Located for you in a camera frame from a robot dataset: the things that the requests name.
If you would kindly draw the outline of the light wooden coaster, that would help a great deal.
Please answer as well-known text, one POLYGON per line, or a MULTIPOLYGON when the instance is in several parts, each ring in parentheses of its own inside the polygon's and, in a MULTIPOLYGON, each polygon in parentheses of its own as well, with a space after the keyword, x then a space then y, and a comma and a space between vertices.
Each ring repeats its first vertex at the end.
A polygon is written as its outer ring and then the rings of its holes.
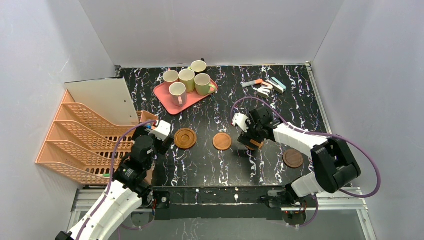
POLYGON ((260 150, 264 145, 264 142, 257 142, 253 139, 250 140, 249 145, 245 145, 245 147, 251 151, 258 151, 260 150))

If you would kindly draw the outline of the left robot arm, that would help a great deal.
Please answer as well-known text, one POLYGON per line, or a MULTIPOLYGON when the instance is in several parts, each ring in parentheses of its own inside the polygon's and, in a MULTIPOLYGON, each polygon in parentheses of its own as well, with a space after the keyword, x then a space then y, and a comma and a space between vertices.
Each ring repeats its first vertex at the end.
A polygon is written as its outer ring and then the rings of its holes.
POLYGON ((145 125, 132 128, 134 143, 118 168, 111 171, 105 191, 76 225, 58 233, 57 240, 107 240, 130 213, 141 207, 152 190, 145 179, 154 157, 164 155, 174 141, 167 122, 157 121, 151 128, 145 125))

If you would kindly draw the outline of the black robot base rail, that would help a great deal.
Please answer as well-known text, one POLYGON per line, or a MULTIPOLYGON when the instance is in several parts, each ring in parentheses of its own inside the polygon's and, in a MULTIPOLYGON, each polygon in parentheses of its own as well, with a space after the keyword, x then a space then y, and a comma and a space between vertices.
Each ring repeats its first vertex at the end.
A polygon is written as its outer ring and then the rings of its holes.
POLYGON ((360 188, 346 187, 345 193, 322 192, 306 196, 295 203, 282 197, 282 186, 242 187, 155 187, 147 201, 134 213, 154 214, 157 221, 172 219, 238 219, 266 218, 301 225, 312 218, 315 210, 355 211, 360 224, 369 224, 368 207, 364 199, 350 196, 360 188))

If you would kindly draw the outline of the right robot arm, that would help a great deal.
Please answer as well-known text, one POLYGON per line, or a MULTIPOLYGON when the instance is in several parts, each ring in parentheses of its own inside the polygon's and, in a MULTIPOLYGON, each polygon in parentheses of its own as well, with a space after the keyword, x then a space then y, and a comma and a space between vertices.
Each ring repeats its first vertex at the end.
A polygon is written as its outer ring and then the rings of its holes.
POLYGON ((241 129, 238 142, 258 150, 259 144, 270 140, 299 151, 312 160, 313 172, 288 183, 283 191, 261 196, 273 204, 295 204, 307 196, 335 193, 361 175, 361 169, 345 140, 310 135, 291 123, 273 117, 264 106, 248 115, 236 113, 231 124, 241 129))

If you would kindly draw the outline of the plain brown coaster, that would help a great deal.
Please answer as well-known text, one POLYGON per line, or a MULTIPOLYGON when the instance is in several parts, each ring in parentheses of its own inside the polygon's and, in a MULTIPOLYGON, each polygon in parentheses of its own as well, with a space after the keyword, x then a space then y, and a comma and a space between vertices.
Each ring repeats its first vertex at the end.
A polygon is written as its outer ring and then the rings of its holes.
POLYGON ((226 151, 231 147, 232 139, 227 133, 220 132, 213 137, 212 144, 217 150, 226 151))

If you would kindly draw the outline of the brown grooved wooden coaster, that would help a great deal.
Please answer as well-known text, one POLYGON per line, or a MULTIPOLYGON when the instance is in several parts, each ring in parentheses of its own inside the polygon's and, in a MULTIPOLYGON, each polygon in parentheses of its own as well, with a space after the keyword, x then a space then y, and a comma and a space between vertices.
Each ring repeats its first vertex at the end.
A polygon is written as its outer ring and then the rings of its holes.
POLYGON ((190 149, 196 142, 197 135, 190 128, 181 128, 174 134, 174 143, 180 149, 190 149))

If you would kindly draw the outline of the dark brown wooden coaster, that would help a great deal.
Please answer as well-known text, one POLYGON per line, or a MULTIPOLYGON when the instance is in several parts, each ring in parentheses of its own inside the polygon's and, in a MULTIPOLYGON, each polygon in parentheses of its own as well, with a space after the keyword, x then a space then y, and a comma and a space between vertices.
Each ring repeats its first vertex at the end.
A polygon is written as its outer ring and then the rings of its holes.
POLYGON ((304 159, 302 154, 295 150, 295 149, 287 149, 283 153, 283 162, 289 167, 289 168, 299 168, 303 165, 304 159))

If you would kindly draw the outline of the pink serving tray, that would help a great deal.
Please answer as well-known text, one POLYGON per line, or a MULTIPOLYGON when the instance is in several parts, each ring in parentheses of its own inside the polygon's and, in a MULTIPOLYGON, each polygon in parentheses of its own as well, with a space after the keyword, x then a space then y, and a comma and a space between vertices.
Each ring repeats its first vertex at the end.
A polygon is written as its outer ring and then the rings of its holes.
MULTIPOLYGON (((218 85, 213 80, 211 80, 211 85, 214 86, 215 91, 218 89, 218 85)), ((182 111, 212 95, 215 91, 205 96, 199 95, 196 91, 190 92, 187 94, 186 104, 184 106, 177 106, 174 104, 172 95, 169 93, 169 86, 167 86, 165 83, 162 83, 153 89, 153 93, 170 115, 177 115, 181 113, 182 111)))

